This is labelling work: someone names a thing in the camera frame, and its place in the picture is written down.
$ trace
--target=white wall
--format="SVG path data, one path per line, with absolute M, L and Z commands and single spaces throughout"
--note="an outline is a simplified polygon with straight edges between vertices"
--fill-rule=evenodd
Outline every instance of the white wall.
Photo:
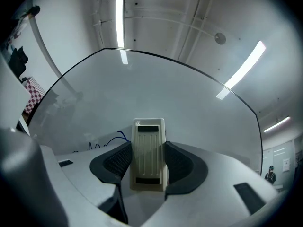
M 274 185 L 282 185 L 283 190 L 289 190 L 294 180 L 295 141 L 296 139 L 263 151 L 262 177 L 265 177 L 269 166 L 273 165 L 276 174 Z M 290 170 L 283 172 L 283 160 L 288 158 L 290 159 Z
M 62 74 L 98 50 L 90 0 L 33 0 L 33 4 L 41 8 L 37 25 Z
M 15 128 L 30 93 L 20 84 L 0 53 L 0 128 Z
M 25 64 L 27 69 L 20 78 L 33 77 L 46 92 L 58 77 L 43 56 L 30 24 L 22 31 L 21 36 L 13 41 L 13 45 L 17 49 L 23 46 L 23 51 L 28 57 L 28 62 Z

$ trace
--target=blue cable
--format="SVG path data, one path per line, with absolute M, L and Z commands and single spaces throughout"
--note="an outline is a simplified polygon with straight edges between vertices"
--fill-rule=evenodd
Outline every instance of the blue cable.
M 124 140 L 126 140 L 126 142 L 129 142 L 129 140 L 126 138 L 126 136 L 123 134 L 122 131 L 117 131 L 117 132 L 121 133 L 121 134 L 123 135 L 123 137 L 119 137 L 119 136 L 114 137 L 114 138 L 112 138 L 107 144 L 105 144 L 103 147 L 107 146 L 112 140 L 118 139 L 118 138 L 119 138 L 119 139 L 124 139 Z M 91 150 L 91 149 L 93 149 L 93 148 L 92 148 L 92 146 L 91 146 L 91 143 L 89 143 L 89 150 Z

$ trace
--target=beige device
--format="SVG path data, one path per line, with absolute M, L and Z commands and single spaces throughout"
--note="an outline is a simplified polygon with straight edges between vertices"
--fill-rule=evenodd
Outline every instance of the beige device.
M 165 191 L 167 166 L 162 146 L 165 141 L 164 119 L 134 119 L 130 167 L 132 190 Z

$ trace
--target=person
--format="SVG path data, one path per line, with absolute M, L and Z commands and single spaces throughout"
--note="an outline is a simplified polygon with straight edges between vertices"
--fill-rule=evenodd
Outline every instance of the person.
M 268 173 L 265 175 L 265 179 L 268 180 L 271 184 L 274 184 L 276 181 L 276 174 L 274 173 L 274 166 L 270 166 Z

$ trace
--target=transparent dome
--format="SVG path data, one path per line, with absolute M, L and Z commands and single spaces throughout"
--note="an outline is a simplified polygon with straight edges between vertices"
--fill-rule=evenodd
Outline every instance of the transparent dome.
M 29 131 L 60 155 L 124 143 L 134 118 L 164 118 L 166 140 L 229 155 L 260 173 L 256 114 L 233 92 L 217 98 L 223 89 L 180 62 L 103 49 L 51 87 L 33 110 Z

